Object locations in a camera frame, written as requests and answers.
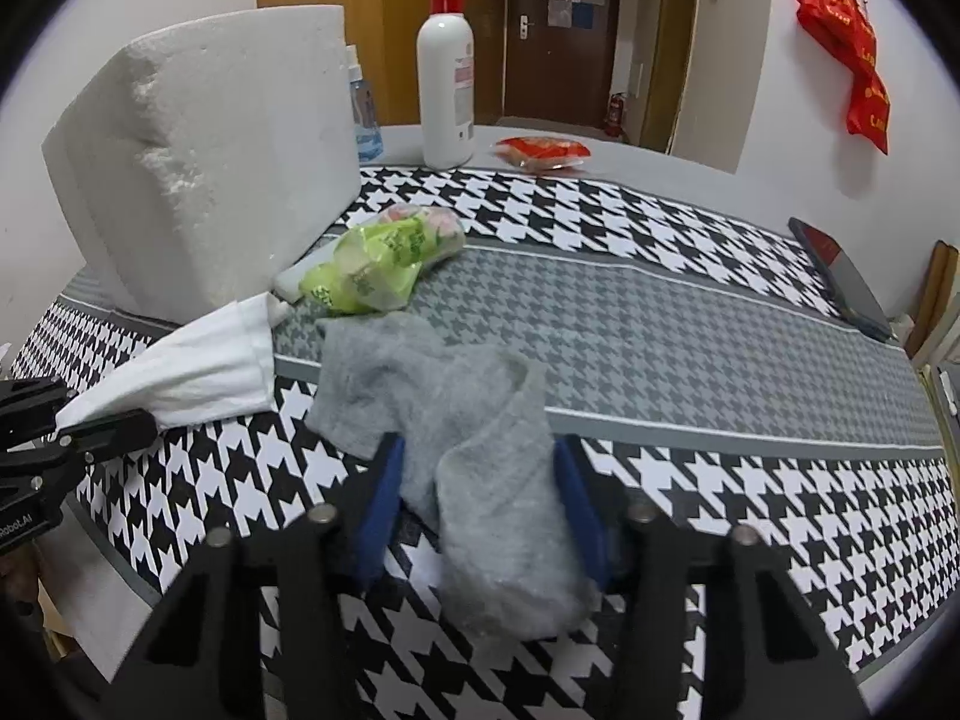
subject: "houndstooth tablecloth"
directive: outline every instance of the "houndstooth tablecloth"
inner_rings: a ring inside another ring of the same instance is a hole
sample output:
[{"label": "houndstooth tablecloth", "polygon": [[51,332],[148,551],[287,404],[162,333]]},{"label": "houndstooth tablecloth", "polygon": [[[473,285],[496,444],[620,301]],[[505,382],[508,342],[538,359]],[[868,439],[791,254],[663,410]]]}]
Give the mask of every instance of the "houndstooth tablecloth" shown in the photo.
[{"label": "houndstooth tablecloth", "polygon": [[[952,486],[925,396],[899,349],[838,322],[796,242],[610,183],[483,170],[364,169],[341,223],[397,201],[453,208],[469,235],[410,310],[450,341],[509,343],[544,360],[551,423],[584,436],[598,473],[676,522],[757,527],[851,670],[889,659],[954,591]],[[315,320],[302,305],[277,331],[277,413],[169,432],[78,487],[103,548],[146,586],[166,589],[209,528],[282,527],[355,471],[302,424]],[[85,389],[169,329],[113,309],[84,271],[13,372]],[[602,715],[621,598],[602,599],[560,640],[491,648],[445,621],[439,587],[437,538],[404,512],[384,579],[341,598],[373,716]],[[688,589],[684,717],[699,712],[700,590]],[[275,670],[273,593],[263,618]]]}]

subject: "floor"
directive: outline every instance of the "floor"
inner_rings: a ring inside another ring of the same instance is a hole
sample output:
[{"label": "floor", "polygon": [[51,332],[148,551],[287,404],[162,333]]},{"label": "floor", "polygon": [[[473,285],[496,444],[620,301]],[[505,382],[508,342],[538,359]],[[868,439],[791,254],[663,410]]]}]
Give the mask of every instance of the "floor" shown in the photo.
[{"label": "floor", "polygon": [[504,116],[497,122],[498,127],[523,127],[524,129],[544,129],[548,132],[560,132],[563,135],[573,135],[579,138],[594,138],[598,141],[611,143],[625,143],[622,138],[613,138],[597,127],[582,127],[579,124],[564,124],[563,122],[549,122],[547,119],[522,119],[518,116]]}]

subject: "doorway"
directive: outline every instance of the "doorway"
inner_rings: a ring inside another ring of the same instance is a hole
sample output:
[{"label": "doorway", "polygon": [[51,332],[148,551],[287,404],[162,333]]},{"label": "doorway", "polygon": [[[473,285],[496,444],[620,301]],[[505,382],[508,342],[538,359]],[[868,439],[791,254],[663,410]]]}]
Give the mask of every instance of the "doorway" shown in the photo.
[{"label": "doorway", "polygon": [[603,127],[620,0],[507,0],[504,116]]},{"label": "doorway", "polygon": [[683,101],[697,0],[661,0],[650,86],[640,130],[642,148],[669,153]]}]

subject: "white cloth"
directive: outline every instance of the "white cloth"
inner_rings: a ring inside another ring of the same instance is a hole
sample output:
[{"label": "white cloth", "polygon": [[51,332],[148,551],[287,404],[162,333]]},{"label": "white cloth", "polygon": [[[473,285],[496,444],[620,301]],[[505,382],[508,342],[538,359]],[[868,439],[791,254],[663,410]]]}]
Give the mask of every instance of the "white cloth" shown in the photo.
[{"label": "white cloth", "polygon": [[276,410],[270,331],[286,309],[263,293],[190,322],[70,401],[56,429],[131,409],[161,430]]}]

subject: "blue gripper pad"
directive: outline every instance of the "blue gripper pad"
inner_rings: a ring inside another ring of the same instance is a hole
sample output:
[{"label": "blue gripper pad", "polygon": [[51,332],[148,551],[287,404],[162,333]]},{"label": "blue gripper pad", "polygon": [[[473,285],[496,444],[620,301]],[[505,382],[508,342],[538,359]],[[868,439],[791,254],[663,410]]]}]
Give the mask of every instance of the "blue gripper pad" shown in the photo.
[{"label": "blue gripper pad", "polygon": [[367,589],[383,573],[383,556],[400,513],[400,480],[403,476],[403,437],[387,433],[376,450],[367,474],[378,474],[366,514],[352,536],[352,576]]},{"label": "blue gripper pad", "polygon": [[627,495],[617,480],[593,470],[578,436],[554,445],[553,470],[584,571],[605,591],[632,569],[623,538]]}]

